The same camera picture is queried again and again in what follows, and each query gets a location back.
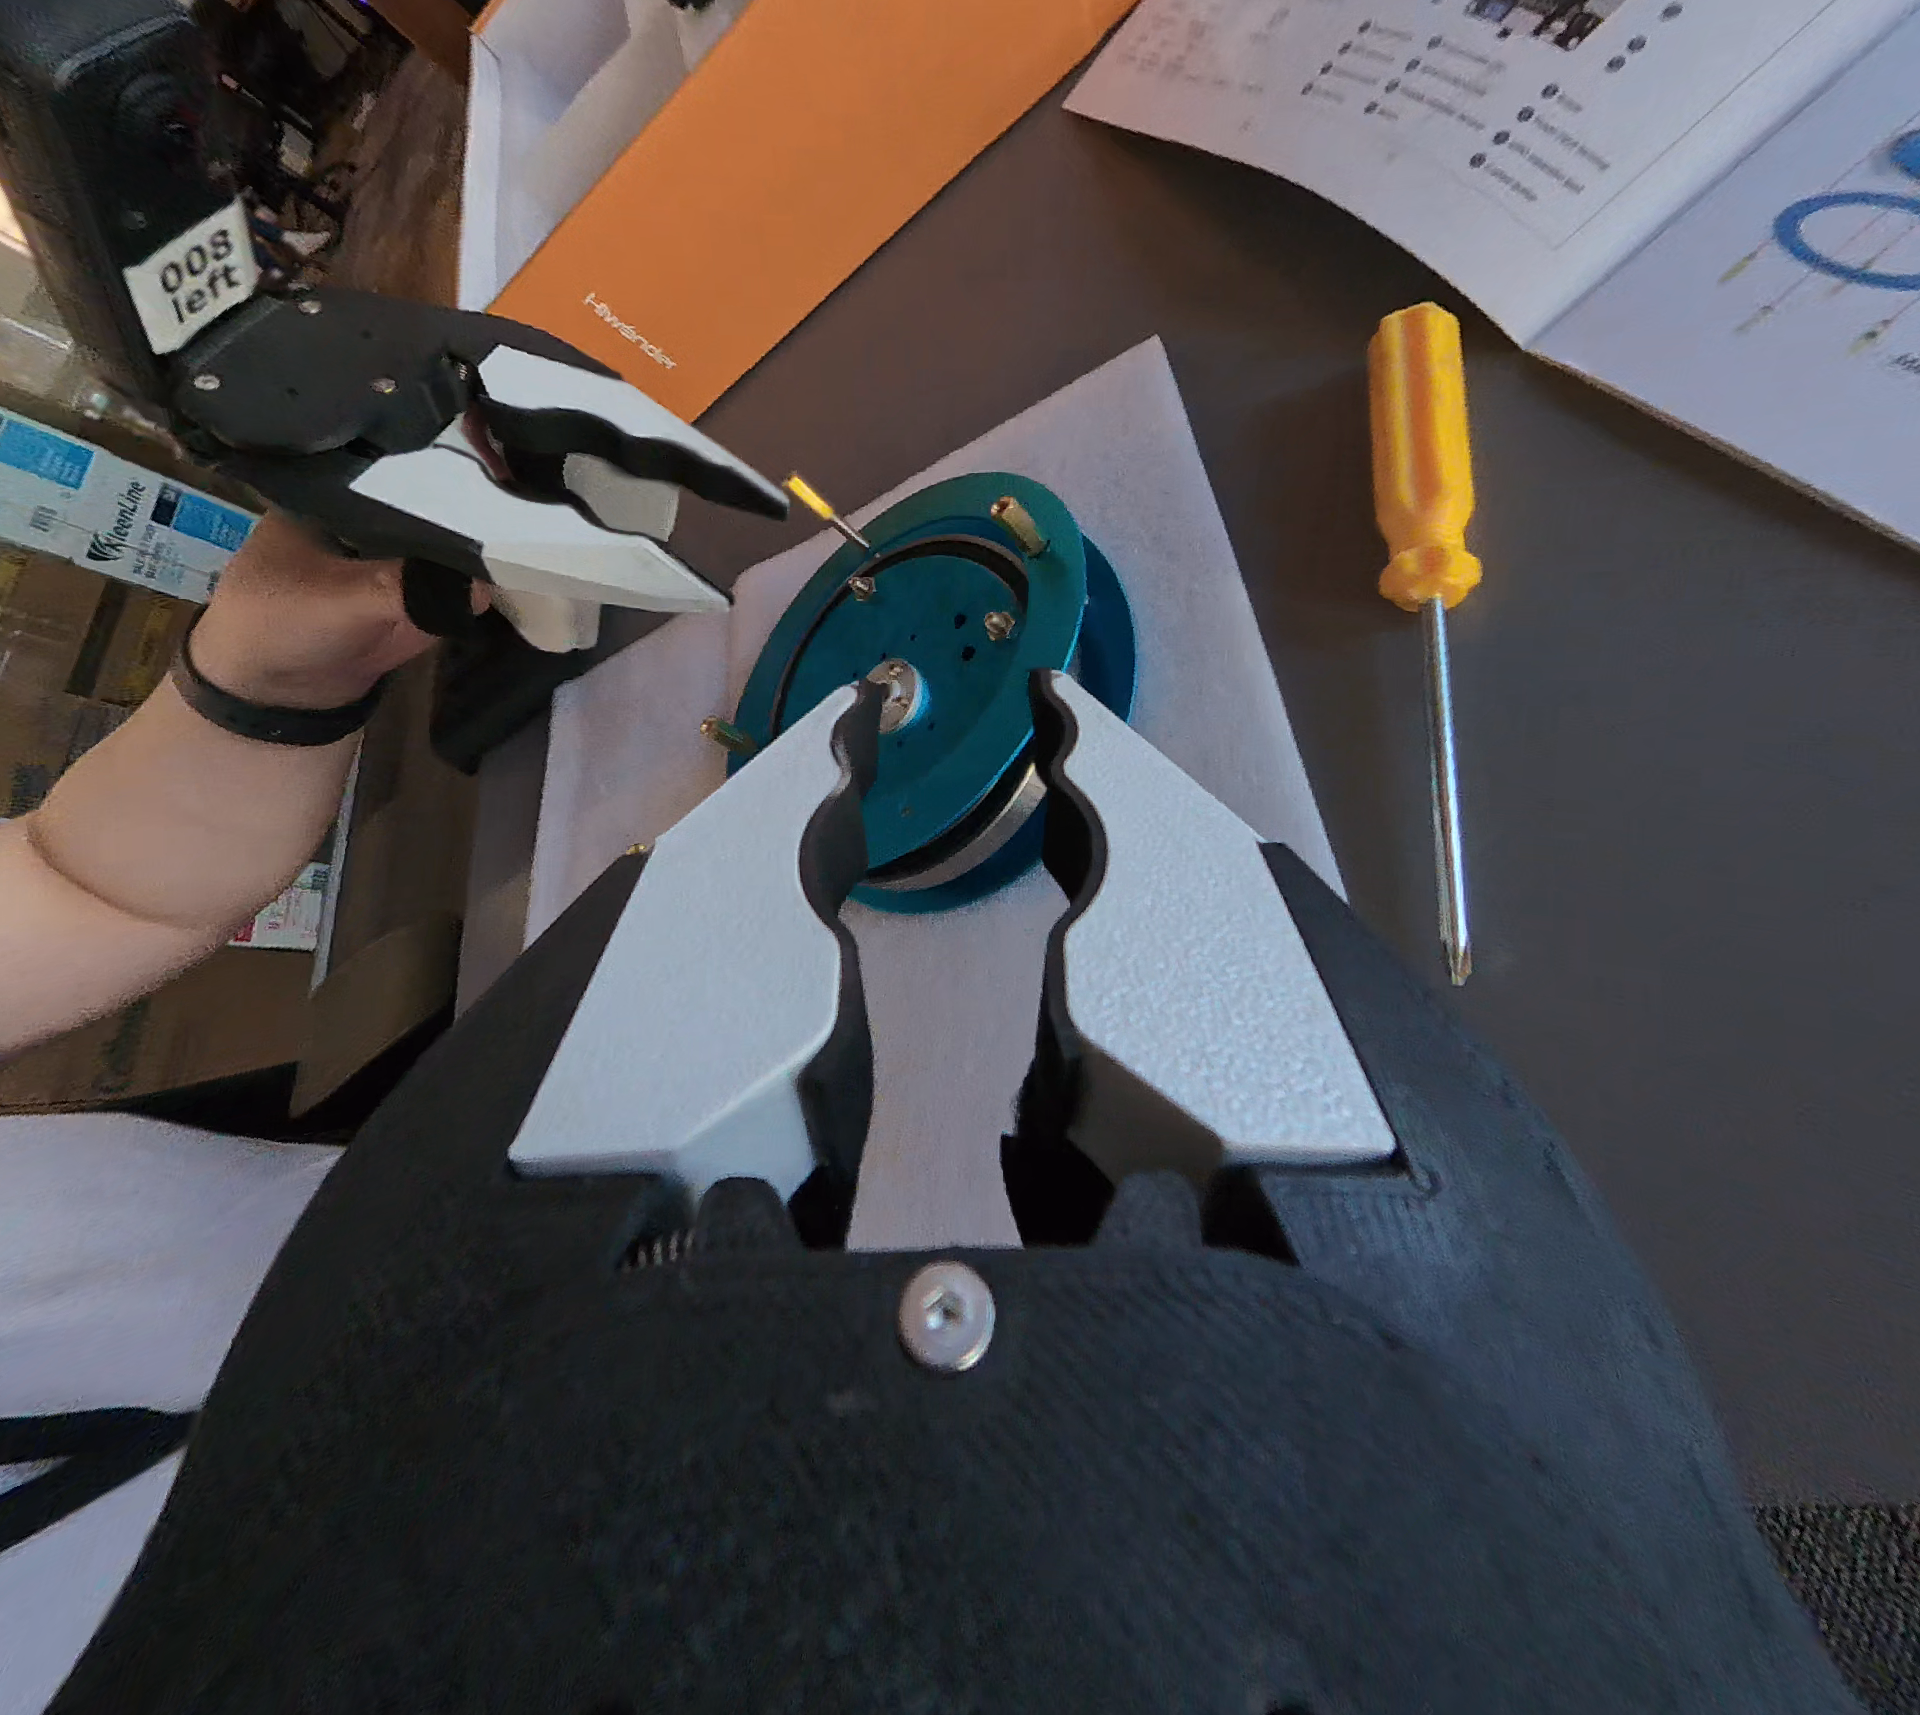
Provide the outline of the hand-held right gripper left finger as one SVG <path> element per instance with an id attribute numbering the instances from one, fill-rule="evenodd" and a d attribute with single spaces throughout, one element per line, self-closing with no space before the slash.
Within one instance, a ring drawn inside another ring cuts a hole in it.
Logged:
<path id="1" fill-rule="evenodd" d="M 873 1031 L 843 906 L 888 690 L 831 690 L 648 851 L 511 1143 L 526 1177 L 852 1198 Z"/>

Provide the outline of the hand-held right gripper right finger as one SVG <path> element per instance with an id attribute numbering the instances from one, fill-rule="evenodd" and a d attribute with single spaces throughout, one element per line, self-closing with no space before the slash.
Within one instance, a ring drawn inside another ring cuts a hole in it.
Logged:
<path id="1" fill-rule="evenodd" d="M 1065 897 L 1007 1134 L 1013 1210 L 1135 1174 L 1400 1177 L 1403 1146 L 1275 876 L 1290 851 L 1068 672 L 1032 678 L 1041 858 Z"/>

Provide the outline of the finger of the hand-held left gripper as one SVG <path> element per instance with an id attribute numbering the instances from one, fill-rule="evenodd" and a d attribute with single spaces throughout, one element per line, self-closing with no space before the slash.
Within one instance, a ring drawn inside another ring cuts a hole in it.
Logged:
<path id="1" fill-rule="evenodd" d="M 587 608 L 721 614 L 733 602 L 657 535 L 612 529 L 566 499 L 514 493 L 459 441 L 371 462 L 350 496 L 466 544 L 505 596 L 508 620 L 545 651 L 590 648 Z"/>
<path id="2" fill-rule="evenodd" d="M 508 487 L 621 535 L 669 541 L 685 496 L 788 517 L 785 490 L 618 377 L 496 347 L 475 368 L 472 420 Z"/>

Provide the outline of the blue round metal base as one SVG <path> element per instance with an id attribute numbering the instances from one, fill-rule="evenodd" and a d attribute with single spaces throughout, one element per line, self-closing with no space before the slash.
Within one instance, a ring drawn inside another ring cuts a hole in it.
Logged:
<path id="1" fill-rule="evenodd" d="M 1041 556 L 1025 556 L 1019 544 L 995 523 L 992 502 L 1001 496 L 1016 496 L 1044 529 L 1047 550 Z M 885 556 L 946 535 L 1010 550 L 1013 563 L 1032 575 L 1035 593 L 1047 593 L 1059 602 L 1074 605 L 1074 648 L 1041 648 L 1041 623 L 1028 623 L 1025 648 L 1032 654 L 1032 672 L 1068 672 L 1120 721 L 1132 718 L 1138 702 L 1138 626 L 1129 596 L 1114 566 L 1098 550 L 1092 532 L 1080 526 L 1068 502 L 1062 502 L 1050 487 L 1035 477 L 1007 471 L 958 474 L 904 496 L 888 511 L 867 520 L 861 529 L 873 541 L 873 553 L 843 541 L 843 547 L 834 550 L 828 563 L 803 581 L 803 587 L 779 614 L 779 623 L 767 636 L 767 645 L 758 651 L 755 669 L 749 672 L 742 696 L 733 709 L 733 724 L 742 733 L 755 736 L 758 748 L 770 745 L 785 727 L 797 724 L 831 690 L 864 678 L 834 678 L 828 672 L 809 672 L 809 642 L 819 636 L 822 623 L 831 620 L 834 605 L 849 596 L 864 602 L 873 599 L 873 572 Z M 727 766 L 730 772 L 736 772 L 749 760 L 752 754 L 730 754 Z M 1035 842 L 1028 848 L 1028 864 L 1001 885 L 992 885 L 989 891 L 974 894 L 962 903 L 907 909 L 876 906 L 861 891 L 867 876 L 864 882 L 858 882 L 855 897 L 879 912 L 946 912 L 968 906 L 995 894 L 998 888 L 1007 888 L 1041 864 L 1041 806 L 1032 833 Z"/>

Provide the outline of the blue disc with bearing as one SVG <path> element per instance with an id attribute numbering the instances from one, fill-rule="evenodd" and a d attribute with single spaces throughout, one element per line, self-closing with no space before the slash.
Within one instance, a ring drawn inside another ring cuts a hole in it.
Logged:
<path id="1" fill-rule="evenodd" d="M 876 906 L 952 906 L 1028 864 L 1041 775 L 1032 757 L 1025 648 L 1074 648 L 1077 611 L 1010 550 L 946 535 L 873 572 L 873 599 L 843 599 L 809 642 L 809 672 L 885 690 L 864 800 Z"/>

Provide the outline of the orange cardboard box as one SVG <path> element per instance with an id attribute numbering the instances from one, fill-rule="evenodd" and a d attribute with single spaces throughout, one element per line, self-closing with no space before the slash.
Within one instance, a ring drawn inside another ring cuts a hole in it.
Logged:
<path id="1" fill-rule="evenodd" d="M 1129 6 L 752 0 L 478 310 L 697 420 Z"/>

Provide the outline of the person's left forearm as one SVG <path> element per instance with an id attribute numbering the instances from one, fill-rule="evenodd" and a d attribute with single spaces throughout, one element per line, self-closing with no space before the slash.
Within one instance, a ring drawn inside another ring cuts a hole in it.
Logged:
<path id="1" fill-rule="evenodd" d="M 167 678 L 30 815 L 3 821 L 3 1055 L 228 946 L 319 848 L 353 754 L 356 736 L 234 736 Z"/>

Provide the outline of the dark grey desk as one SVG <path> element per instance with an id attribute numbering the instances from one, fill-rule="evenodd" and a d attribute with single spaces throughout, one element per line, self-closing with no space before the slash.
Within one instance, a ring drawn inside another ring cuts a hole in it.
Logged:
<path id="1" fill-rule="evenodd" d="M 1442 973 L 1418 626 L 1372 593 L 1366 487 L 1366 344 L 1436 274 L 1281 176 L 1071 113 L 1135 6 L 682 420 L 861 514 L 977 426 L 1162 341 L 1336 894 Z M 1917 556 L 1521 347 L 1479 338 L 1467 368 L 1473 973 L 1442 1016 L 1601 1186 L 1750 1487 L 1908 1502 Z"/>

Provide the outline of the person's left hand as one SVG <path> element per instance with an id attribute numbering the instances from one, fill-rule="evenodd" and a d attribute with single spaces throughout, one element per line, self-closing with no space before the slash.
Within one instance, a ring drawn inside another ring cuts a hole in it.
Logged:
<path id="1" fill-rule="evenodd" d="M 268 709 L 329 712 L 438 648 L 405 611 L 402 563 L 341 556 L 265 514 L 189 632 L 195 669 Z"/>

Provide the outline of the black wristband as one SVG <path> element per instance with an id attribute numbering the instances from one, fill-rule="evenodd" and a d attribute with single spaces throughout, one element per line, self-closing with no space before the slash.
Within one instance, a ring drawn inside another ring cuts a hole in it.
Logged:
<path id="1" fill-rule="evenodd" d="M 256 742 L 268 748 L 335 748 L 338 742 L 350 742 L 368 727 L 393 681 L 389 675 L 380 675 L 362 696 L 356 696 L 353 702 L 338 702 L 332 709 L 256 702 L 207 678 L 207 672 L 195 660 L 198 626 L 201 623 L 192 623 L 176 648 L 167 675 L 170 687 L 198 721 L 207 721 L 210 727 L 240 742 Z"/>

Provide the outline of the white box insert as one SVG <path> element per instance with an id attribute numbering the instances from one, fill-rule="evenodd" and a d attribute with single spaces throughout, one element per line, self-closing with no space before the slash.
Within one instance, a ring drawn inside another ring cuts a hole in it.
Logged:
<path id="1" fill-rule="evenodd" d="M 752 0 L 490 0 L 469 40 L 456 304 L 499 298 Z"/>

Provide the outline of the white foam sheet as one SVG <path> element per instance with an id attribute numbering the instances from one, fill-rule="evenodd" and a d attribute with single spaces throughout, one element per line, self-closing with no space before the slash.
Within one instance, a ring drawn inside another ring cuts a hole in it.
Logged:
<path id="1" fill-rule="evenodd" d="M 977 471 L 1041 480 L 1117 569 L 1138 623 L 1138 733 L 1345 891 L 1162 341 L 1098 365 L 861 514 Z M 727 614 L 666 620 L 557 690 L 526 943 L 721 785 L 724 757 L 700 721 L 733 715 L 758 648 L 825 560 L 822 532 L 767 556 L 736 578 Z"/>

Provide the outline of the printed instruction booklet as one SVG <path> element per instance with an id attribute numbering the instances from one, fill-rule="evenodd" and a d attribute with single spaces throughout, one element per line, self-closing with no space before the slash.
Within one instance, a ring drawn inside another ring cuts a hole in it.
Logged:
<path id="1" fill-rule="evenodd" d="M 1917 0 L 1141 0 L 1068 109 L 1917 544 Z"/>

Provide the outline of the orange handled screwdriver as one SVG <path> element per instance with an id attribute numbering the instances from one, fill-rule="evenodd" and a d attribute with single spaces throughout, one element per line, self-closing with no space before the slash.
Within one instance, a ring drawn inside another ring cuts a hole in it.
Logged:
<path id="1" fill-rule="evenodd" d="M 1424 636 L 1427 785 L 1439 940 L 1451 985 L 1473 973 L 1448 617 L 1482 581 L 1470 547 L 1476 474 L 1457 316 L 1439 304 L 1384 316 L 1366 347 L 1372 505 L 1388 563 L 1381 599 Z"/>

